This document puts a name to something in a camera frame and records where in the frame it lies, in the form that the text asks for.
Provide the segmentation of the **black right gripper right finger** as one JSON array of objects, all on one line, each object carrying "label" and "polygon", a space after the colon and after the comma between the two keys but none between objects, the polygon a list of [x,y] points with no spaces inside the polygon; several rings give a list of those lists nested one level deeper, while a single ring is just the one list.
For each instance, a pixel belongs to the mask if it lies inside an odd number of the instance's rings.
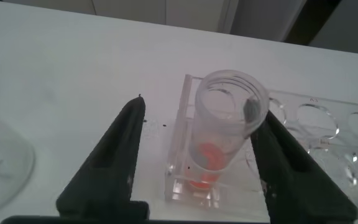
[{"label": "black right gripper right finger", "polygon": [[271,223],[354,223],[358,209],[268,112],[251,134]]}]

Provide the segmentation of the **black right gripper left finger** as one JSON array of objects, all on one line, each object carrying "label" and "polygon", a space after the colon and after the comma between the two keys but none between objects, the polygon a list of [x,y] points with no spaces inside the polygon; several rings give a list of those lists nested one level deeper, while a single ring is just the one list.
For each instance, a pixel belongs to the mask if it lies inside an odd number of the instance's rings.
[{"label": "black right gripper left finger", "polygon": [[61,217],[148,219],[148,203],[131,200],[144,116],[141,96],[123,107],[58,197]]}]

